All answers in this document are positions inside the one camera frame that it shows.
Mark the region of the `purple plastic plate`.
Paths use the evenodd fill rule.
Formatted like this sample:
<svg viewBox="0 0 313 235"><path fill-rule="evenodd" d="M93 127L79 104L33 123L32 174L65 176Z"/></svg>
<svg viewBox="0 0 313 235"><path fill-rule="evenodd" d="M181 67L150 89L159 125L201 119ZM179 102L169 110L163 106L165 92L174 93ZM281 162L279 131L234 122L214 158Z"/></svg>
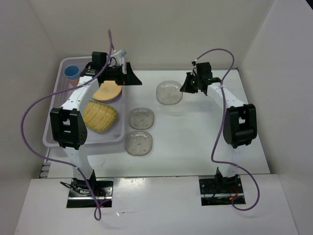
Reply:
<svg viewBox="0 0 313 235"><path fill-rule="evenodd" d="M102 102L102 103L115 102L115 101L118 100L121 96L122 96L122 92L120 92L120 93L119 93L117 96L115 96L114 98L107 99L107 100L99 100L99 102Z"/></svg>

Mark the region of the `yellow plastic plate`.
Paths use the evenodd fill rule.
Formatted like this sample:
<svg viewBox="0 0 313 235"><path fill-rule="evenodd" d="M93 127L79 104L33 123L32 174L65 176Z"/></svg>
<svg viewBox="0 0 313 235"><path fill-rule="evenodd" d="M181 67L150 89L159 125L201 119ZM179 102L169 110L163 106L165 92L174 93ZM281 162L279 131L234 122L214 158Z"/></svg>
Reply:
<svg viewBox="0 0 313 235"><path fill-rule="evenodd" d="M104 81L92 98L99 102L107 102L117 98L122 92L122 87L115 81Z"/></svg>

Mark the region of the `woven bamboo tray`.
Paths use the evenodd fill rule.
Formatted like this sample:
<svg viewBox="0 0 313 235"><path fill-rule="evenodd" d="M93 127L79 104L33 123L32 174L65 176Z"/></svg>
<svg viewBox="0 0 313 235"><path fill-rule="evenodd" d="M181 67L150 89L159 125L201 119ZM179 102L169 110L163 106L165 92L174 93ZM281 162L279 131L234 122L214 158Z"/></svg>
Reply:
<svg viewBox="0 0 313 235"><path fill-rule="evenodd" d="M85 125L96 132L110 128L117 118L117 111L110 105L90 100L83 113Z"/></svg>

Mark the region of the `pink plastic cup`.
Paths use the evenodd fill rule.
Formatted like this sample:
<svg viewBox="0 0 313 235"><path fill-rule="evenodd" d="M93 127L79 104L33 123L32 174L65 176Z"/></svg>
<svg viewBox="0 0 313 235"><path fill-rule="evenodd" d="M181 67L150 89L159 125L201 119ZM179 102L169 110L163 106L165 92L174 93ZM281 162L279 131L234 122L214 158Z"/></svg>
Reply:
<svg viewBox="0 0 313 235"><path fill-rule="evenodd" d="M73 86L73 87L76 87L79 83L79 78L75 78L75 79L68 79L68 81L70 82L70 84Z"/></svg>

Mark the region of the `blue plastic cup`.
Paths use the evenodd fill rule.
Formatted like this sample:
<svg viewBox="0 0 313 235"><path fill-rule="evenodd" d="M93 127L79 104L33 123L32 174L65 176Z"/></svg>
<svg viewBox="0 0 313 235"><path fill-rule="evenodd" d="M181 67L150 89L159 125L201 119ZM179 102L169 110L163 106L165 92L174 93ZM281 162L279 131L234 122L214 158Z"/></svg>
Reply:
<svg viewBox="0 0 313 235"><path fill-rule="evenodd" d="M64 70L64 75L69 80L76 80L80 77L80 68L77 65L67 66Z"/></svg>

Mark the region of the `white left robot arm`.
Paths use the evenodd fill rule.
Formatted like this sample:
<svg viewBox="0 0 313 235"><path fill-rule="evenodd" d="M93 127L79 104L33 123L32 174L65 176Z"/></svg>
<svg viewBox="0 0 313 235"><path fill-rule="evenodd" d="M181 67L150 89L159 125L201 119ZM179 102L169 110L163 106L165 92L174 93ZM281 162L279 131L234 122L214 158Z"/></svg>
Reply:
<svg viewBox="0 0 313 235"><path fill-rule="evenodd" d="M88 131L110 130L123 116L118 110L121 104L111 102L120 96L123 86L142 85L131 64L125 61L125 54L115 49L110 54L94 51L83 69L77 65L66 67L64 75L72 87L65 92L71 94L49 114L53 140L73 167L74 177L68 187L80 194L93 195L98 185L84 148Z"/></svg>

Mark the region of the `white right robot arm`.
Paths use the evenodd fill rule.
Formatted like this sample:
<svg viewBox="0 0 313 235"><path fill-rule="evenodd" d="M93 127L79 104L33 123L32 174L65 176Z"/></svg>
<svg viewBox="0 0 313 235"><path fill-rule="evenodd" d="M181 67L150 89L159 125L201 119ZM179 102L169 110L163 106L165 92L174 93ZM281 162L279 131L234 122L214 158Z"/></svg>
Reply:
<svg viewBox="0 0 313 235"><path fill-rule="evenodd" d="M221 137L233 149L242 145L250 145L257 137L256 107L246 104L224 87L224 79L214 77L209 62L193 62L191 81L189 84L194 92L203 92L210 96L222 109L222 121L217 138L213 145L211 161L217 164L225 164L231 169L239 168L248 173L243 167L229 160L215 160L214 155Z"/></svg>

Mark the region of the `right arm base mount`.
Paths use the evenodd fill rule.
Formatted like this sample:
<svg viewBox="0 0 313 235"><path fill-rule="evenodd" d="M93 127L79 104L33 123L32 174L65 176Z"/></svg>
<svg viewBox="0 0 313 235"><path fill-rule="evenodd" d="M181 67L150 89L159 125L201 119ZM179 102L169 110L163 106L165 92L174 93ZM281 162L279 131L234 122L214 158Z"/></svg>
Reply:
<svg viewBox="0 0 313 235"><path fill-rule="evenodd" d="M241 179L218 188L216 180L210 178L199 178L200 196L202 206L231 205L234 199L235 205L246 203Z"/></svg>

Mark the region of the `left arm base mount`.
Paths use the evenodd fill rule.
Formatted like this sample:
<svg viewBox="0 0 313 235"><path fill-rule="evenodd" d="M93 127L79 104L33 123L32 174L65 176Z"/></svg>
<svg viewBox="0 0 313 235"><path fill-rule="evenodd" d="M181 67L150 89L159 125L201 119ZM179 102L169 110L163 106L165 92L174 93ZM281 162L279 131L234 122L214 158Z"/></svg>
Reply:
<svg viewBox="0 0 313 235"><path fill-rule="evenodd" d="M69 189L67 197L67 208L96 208L96 202L87 186L76 185L74 179L70 183L60 182ZM113 179L98 178L93 183L93 194L101 208L112 207Z"/></svg>

